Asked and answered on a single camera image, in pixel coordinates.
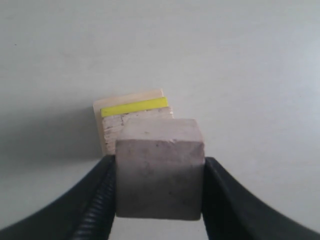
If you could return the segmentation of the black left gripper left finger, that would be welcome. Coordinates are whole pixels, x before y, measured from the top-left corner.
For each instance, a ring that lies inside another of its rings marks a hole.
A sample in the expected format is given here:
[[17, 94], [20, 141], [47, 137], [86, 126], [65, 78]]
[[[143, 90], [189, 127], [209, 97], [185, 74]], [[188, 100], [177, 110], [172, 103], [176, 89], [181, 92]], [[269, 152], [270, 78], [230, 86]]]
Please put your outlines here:
[[115, 156], [106, 155], [74, 187], [0, 231], [2, 240], [107, 240], [116, 211]]

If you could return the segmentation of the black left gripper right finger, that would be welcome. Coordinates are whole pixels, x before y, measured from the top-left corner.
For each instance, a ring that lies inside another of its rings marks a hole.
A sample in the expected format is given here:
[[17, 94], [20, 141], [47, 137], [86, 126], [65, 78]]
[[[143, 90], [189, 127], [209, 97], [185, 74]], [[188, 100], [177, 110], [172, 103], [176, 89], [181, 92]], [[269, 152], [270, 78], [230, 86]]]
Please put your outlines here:
[[210, 240], [320, 238], [249, 192], [215, 158], [205, 158], [203, 177], [201, 212]]

